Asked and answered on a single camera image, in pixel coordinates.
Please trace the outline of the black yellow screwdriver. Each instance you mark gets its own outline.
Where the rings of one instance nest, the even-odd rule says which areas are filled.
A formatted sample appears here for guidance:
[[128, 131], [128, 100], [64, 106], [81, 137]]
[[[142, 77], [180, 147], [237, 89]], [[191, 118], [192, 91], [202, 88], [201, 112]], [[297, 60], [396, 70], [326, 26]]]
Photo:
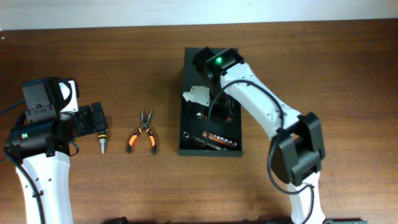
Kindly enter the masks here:
[[98, 140], [100, 144], [100, 149], [101, 153], [104, 154], [106, 151], [106, 141], [107, 141], [108, 135], [107, 135], [107, 130], [105, 129], [104, 131], [99, 131], [98, 132]]

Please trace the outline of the orange socket bit rail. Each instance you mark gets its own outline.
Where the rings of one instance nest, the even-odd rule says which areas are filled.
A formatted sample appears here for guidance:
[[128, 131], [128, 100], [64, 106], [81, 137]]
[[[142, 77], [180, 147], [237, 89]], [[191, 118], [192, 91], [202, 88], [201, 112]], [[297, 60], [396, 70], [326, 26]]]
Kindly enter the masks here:
[[237, 142], [235, 142], [235, 141], [223, 138], [223, 137], [215, 135], [213, 133], [208, 134], [206, 131], [202, 132], [202, 136], [206, 137], [208, 139], [211, 139], [212, 141], [224, 144], [226, 146], [231, 146], [231, 147], [237, 147], [238, 146]]

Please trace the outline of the silver ratchet wrench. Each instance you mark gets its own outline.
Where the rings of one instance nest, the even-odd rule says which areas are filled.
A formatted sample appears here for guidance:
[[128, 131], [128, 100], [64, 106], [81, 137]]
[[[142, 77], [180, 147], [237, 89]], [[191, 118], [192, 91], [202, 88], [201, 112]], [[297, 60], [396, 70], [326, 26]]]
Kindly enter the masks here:
[[216, 146], [216, 145], [214, 145], [214, 144], [212, 144], [212, 143], [206, 142], [206, 141], [204, 141], [203, 139], [200, 139], [200, 138], [198, 138], [198, 137], [196, 137], [196, 136], [190, 135], [188, 132], [183, 132], [183, 133], [182, 133], [182, 136], [183, 136], [185, 139], [192, 139], [192, 140], [194, 140], [194, 142], [195, 142], [195, 143], [198, 143], [199, 146], [209, 146], [209, 147], [211, 147], [211, 148], [213, 148], [213, 149], [215, 149], [215, 150], [217, 150], [217, 151], [227, 151], [227, 148], [219, 147], [219, 146]]

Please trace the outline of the orange black needle-nose pliers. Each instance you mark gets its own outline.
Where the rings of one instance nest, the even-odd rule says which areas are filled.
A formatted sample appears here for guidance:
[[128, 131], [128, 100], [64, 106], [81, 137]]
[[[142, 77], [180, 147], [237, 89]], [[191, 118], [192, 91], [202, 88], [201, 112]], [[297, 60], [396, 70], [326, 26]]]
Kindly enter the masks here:
[[141, 110], [140, 126], [132, 133], [131, 137], [129, 138], [129, 140], [127, 142], [127, 147], [126, 147], [127, 154], [130, 154], [132, 152], [134, 143], [136, 142], [136, 140], [142, 133], [146, 133], [150, 139], [152, 154], [155, 155], [157, 153], [157, 141], [156, 141], [153, 131], [149, 127], [149, 124], [150, 124], [150, 121], [152, 118], [152, 114], [153, 114], [153, 111], [150, 110], [149, 114], [146, 116], [144, 114], [144, 110]]

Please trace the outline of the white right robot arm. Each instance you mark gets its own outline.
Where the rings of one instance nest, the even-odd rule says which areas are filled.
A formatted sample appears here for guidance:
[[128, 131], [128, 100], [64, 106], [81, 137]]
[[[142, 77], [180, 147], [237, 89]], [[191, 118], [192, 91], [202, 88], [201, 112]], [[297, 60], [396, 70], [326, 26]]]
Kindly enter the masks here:
[[202, 48], [193, 55], [192, 65], [210, 87], [201, 100], [208, 107], [208, 119], [216, 105], [224, 114], [228, 98], [233, 98], [267, 134], [271, 141], [267, 174], [272, 185], [289, 196], [292, 223], [323, 223], [318, 181], [325, 145], [319, 118], [314, 113], [303, 115], [280, 100], [235, 49], [216, 54]]

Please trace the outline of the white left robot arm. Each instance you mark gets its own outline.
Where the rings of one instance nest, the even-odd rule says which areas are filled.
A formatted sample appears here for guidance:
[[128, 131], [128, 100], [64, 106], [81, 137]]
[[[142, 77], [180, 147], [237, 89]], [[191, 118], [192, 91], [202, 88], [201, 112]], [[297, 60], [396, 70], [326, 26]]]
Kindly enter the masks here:
[[72, 78], [46, 77], [22, 85], [27, 109], [6, 139], [4, 152], [15, 165], [28, 223], [73, 223], [69, 194], [70, 147], [95, 134], [106, 150], [107, 123], [101, 103], [79, 106]]

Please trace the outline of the black open storage box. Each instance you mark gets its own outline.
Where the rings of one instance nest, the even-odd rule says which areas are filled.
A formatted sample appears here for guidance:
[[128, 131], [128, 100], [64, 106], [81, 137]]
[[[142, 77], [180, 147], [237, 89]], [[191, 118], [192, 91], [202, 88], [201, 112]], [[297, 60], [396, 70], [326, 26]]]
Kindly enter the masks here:
[[222, 95], [225, 104], [216, 103], [207, 121], [212, 102], [209, 85], [194, 69], [194, 56], [199, 48], [185, 49], [182, 70], [180, 156], [241, 157], [242, 122], [241, 105], [233, 98]]

